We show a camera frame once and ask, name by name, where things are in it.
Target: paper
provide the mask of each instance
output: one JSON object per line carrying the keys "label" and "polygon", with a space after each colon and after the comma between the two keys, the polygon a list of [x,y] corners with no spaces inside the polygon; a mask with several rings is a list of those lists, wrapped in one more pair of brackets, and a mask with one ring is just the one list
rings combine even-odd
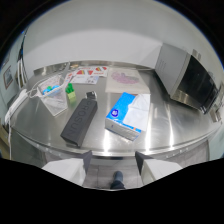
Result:
{"label": "paper", "polygon": [[108,68],[107,67],[96,67],[93,71],[94,76],[107,77]]}
{"label": "paper", "polygon": [[150,94],[139,94],[128,105],[128,112],[123,123],[136,127],[142,131],[147,130],[150,107]]}
{"label": "paper", "polygon": [[71,80],[70,83],[78,83],[78,84],[96,84],[99,79],[99,76],[87,76],[87,75],[76,75]]}
{"label": "paper", "polygon": [[95,67],[79,67],[75,71],[74,75],[92,75]]}
{"label": "paper", "polygon": [[91,75],[91,76],[102,76],[106,77],[108,72],[107,67],[96,67],[96,66],[90,66],[90,67],[79,67],[75,71],[75,75]]}
{"label": "paper", "polygon": [[106,92],[149,94],[150,90],[137,70],[110,68],[107,74]]}

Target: white wall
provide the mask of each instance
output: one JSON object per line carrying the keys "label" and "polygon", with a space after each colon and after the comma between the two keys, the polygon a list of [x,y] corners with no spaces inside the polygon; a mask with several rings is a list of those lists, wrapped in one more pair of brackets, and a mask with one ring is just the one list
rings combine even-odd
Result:
{"label": "white wall", "polygon": [[[5,114],[8,111],[8,108],[7,108],[8,102],[19,91],[19,87],[18,87],[18,84],[16,83],[15,75],[17,73],[17,58],[18,58],[19,50],[22,44],[23,35],[24,34],[21,34],[11,46],[9,61],[5,64],[5,66],[0,71],[0,118],[1,118],[2,124],[4,123],[4,120],[5,120]],[[6,89],[4,84],[3,74],[9,67],[11,70],[13,81],[9,85],[9,87]]]}
{"label": "white wall", "polygon": [[223,69],[206,38],[186,18],[152,0],[73,0],[42,15],[24,43],[27,75],[67,61],[108,60],[155,67],[162,43],[192,53],[223,78]]}

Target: floor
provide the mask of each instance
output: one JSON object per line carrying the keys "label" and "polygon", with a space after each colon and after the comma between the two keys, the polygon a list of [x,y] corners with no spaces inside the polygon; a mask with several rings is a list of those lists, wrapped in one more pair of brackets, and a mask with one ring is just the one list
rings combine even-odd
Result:
{"label": "floor", "polygon": [[[12,156],[15,156],[15,158],[18,157],[16,159],[18,162],[31,164],[41,168],[44,165],[44,162],[41,156],[37,154],[39,150],[32,147],[25,140],[19,138],[17,140],[21,141],[19,144],[20,147],[18,150],[18,145],[17,147],[12,146],[14,148],[14,150],[12,150]],[[8,146],[1,139],[0,139],[0,150],[3,158],[9,159]],[[190,165],[208,161],[208,156],[209,156],[209,145],[208,142],[206,141],[200,144],[199,146],[193,148],[192,150],[168,158],[166,159],[166,161],[176,162],[181,167],[185,168]],[[57,157],[53,158],[51,156],[47,160],[55,161],[58,160],[58,158]],[[123,173],[123,183],[126,189],[140,188],[143,186],[135,159],[130,160],[130,162],[127,162],[127,160],[126,161],[102,160],[100,161],[100,163],[92,159],[91,165],[89,166],[86,175],[86,179],[83,183],[83,187],[93,189],[105,189],[105,190],[110,189],[110,185],[113,181],[113,174],[118,170]]]}
{"label": "floor", "polygon": [[0,138],[0,151],[4,159],[9,159],[9,147]]}
{"label": "floor", "polygon": [[[208,161],[208,142],[204,142],[196,148],[183,154],[166,159],[166,161],[178,163],[185,168]],[[126,189],[140,188],[143,186],[137,164],[129,166],[122,165],[122,161],[118,161],[110,166],[90,165],[83,187],[95,189],[110,189],[113,181],[113,174],[116,171],[123,173],[123,183]]]}
{"label": "floor", "polygon": [[137,164],[132,166],[97,166],[90,165],[83,187],[96,189],[110,189],[113,175],[116,171],[123,173],[123,184],[126,189],[142,187],[142,180],[138,172]]}

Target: cable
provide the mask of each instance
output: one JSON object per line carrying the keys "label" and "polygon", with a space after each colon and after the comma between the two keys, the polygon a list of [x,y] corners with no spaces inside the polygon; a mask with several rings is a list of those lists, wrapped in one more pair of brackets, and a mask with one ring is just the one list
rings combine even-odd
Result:
{"label": "cable", "polygon": [[9,143],[9,159],[12,160],[12,154],[11,154],[11,107],[9,108],[9,136],[8,136],[8,143]]}

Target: instruction sheet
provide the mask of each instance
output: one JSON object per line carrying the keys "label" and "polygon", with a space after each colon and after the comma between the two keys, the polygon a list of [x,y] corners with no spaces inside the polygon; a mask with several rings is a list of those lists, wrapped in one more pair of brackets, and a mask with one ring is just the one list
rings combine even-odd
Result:
{"label": "instruction sheet", "polygon": [[130,94],[150,94],[137,70],[109,68],[107,74],[106,92]]}

